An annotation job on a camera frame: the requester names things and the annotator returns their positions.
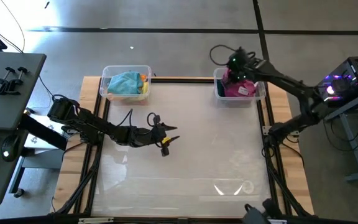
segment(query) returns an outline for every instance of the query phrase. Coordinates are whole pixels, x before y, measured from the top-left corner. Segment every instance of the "transparent tabletop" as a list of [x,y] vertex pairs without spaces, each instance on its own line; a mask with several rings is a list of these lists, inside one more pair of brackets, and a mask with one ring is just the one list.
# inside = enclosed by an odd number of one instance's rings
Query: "transparent tabletop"
[[154,112],[180,138],[162,157],[155,145],[118,146],[105,136],[92,215],[242,217],[245,203],[262,208],[270,197],[255,103],[222,108],[212,84],[153,83],[146,105],[111,103],[108,121],[120,123],[131,108],[132,125],[149,127]]

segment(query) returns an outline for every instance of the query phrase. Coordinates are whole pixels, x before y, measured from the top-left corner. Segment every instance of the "pink cloth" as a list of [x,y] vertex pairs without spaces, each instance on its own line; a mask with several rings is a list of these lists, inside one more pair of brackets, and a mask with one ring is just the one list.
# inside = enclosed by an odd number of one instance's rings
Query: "pink cloth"
[[255,96],[256,87],[252,81],[241,80],[237,83],[229,83],[229,72],[230,70],[228,69],[222,78],[225,97]]

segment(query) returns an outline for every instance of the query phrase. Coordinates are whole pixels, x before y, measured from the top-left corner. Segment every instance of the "clear plastic bin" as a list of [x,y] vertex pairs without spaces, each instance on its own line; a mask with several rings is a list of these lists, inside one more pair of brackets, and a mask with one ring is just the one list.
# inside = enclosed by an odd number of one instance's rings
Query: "clear plastic bin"
[[219,106],[227,107],[248,107],[251,103],[257,102],[266,96],[266,89],[263,82],[258,82],[257,91],[255,96],[249,97],[221,97],[218,94],[217,82],[222,79],[227,68],[217,68],[214,71],[214,92],[216,97],[216,102]]
[[[111,81],[111,77],[122,74],[124,72],[139,72],[140,74],[146,75],[149,87],[147,92],[144,94],[128,94],[118,95],[108,93],[108,86]],[[120,102],[120,103],[132,103],[132,104],[143,104],[147,102],[147,98],[150,94],[151,88],[151,77],[152,69],[147,65],[110,65],[103,69],[103,75],[101,80],[101,86],[99,93],[101,96],[106,97],[109,101]]]

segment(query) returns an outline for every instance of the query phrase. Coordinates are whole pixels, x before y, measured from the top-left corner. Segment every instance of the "gray floor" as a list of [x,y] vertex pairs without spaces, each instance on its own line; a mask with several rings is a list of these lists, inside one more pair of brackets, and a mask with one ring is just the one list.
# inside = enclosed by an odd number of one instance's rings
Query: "gray floor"
[[[5,2],[24,29],[257,28],[252,0],[55,0],[46,9],[46,0]],[[358,30],[357,0],[259,0],[259,5],[266,29]],[[0,32],[22,47],[19,29],[1,2]],[[47,54],[41,74],[45,84],[53,93],[74,99],[78,99],[83,76],[99,76],[107,65],[146,64],[160,76],[210,77],[216,65],[209,61],[208,52],[216,44],[241,45],[260,57],[259,37],[254,34],[25,32],[25,52]],[[311,85],[346,57],[358,55],[358,36],[268,35],[267,45],[273,64],[281,72]],[[222,50],[214,57],[224,62],[227,55],[229,52]],[[290,103],[296,114],[296,101],[290,97]],[[29,106],[45,114],[49,104],[38,82]],[[326,218],[358,220],[358,182],[348,184],[343,179],[357,172],[354,156],[335,151],[323,133],[321,125],[315,126],[300,139],[314,210]],[[342,142],[334,143],[348,147]],[[30,197],[16,199],[6,195],[0,218],[48,213],[56,181],[55,172],[26,171],[21,187],[31,193]]]

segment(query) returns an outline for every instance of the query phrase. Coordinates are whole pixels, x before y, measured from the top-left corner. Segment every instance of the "wooden table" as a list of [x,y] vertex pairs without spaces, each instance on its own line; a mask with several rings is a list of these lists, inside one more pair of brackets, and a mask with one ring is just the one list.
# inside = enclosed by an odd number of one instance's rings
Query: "wooden table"
[[[154,78],[178,78],[178,77],[154,77]],[[84,77],[83,85],[81,87],[80,93],[80,105],[83,108],[86,108],[90,111],[93,111],[97,92],[99,91],[99,79],[100,77]],[[290,105],[288,103],[287,94],[285,91],[279,89],[275,85],[268,85],[269,92],[270,92],[270,100],[272,103],[272,109],[274,114],[275,122],[284,122],[292,117],[290,111]],[[102,98],[100,108],[99,108],[99,116],[102,116],[103,108],[105,104],[105,98]],[[267,109],[265,101],[262,101],[262,107],[264,110],[264,118],[267,121]],[[78,144],[79,137],[74,136],[70,140],[68,147]],[[289,145],[290,147],[299,151],[298,144],[291,143],[285,140],[285,144]],[[85,156],[85,149],[86,145],[81,145],[65,154],[62,168],[60,169],[60,174],[56,186],[55,196],[53,200],[54,207],[58,210],[63,206],[63,204],[68,200],[68,198],[72,195],[78,183],[80,181],[81,169],[83,165],[83,160]],[[93,162],[94,152],[96,147],[92,150],[90,164]],[[281,146],[280,151],[282,154],[282,161],[284,166],[284,173],[287,180],[288,188],[294,194],[295,198],[302,204],[304,209],[309,212],[313,213],[313,207],[310,200],[308,184],[306,181],[305,171],[302,166],[302,160],[300,157],[293,152],[291,149]],[[86,205],[86,200],[88,198],[88,191],[89,191],[89,183],[85,188],[83,193],[83,199],[81,203],[82,212]],[[283,196],[279,191],[277,186],[277,193],[280,208],[284,211],[283,206]]]

